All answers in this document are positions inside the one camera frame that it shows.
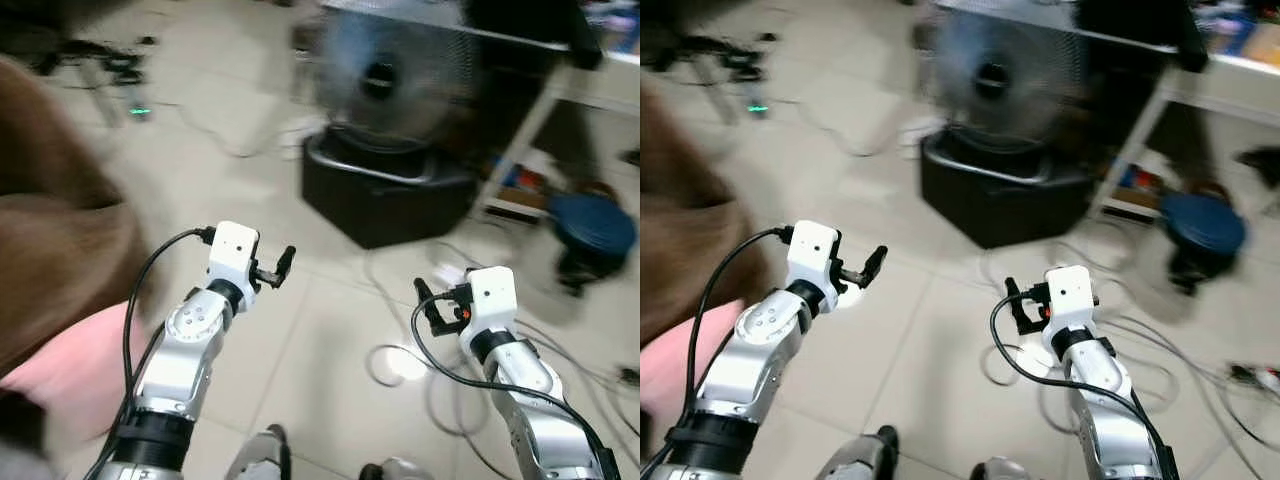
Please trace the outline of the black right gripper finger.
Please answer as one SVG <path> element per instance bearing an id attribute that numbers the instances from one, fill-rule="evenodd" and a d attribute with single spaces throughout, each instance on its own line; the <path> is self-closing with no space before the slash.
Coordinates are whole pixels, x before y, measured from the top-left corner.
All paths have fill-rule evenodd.
<path id="1" fill-rule="evenodd" d="M 419 307 L 421 308 L 421 314 L 428 320 L 428 325 L 429 325 L 430 333 L 434 337 L 436 337 L 436 328 L 442 323 L 442 319 L 440 319 L 440 315 L 439 315 L 438 308 L 435 306 L 435 302 L 436 302 L 435 301 L 435 296 L 434 296 L 434 293 L 431 292 L 430 287 L 428 285 L 428 283 L 424 279 L 415 279 L 413 280 L 413 288 L 416 291 L 416 296 L 417 296 L 417 301 L 419 301 Z"/>
<path id="2" fill-rule="evenodd" d="M 1023 307 L 1023 292 L 1012 278 L 1006 278 L 1004 280 L 1004 284 L 1007 296 L 1011 298 L 1009 301 L 1009 305 L 1016 324 L 1018 333 L 1020 335 L 1027 335 L 1029 333 L 1029 317 L 1027 316 Z"/>

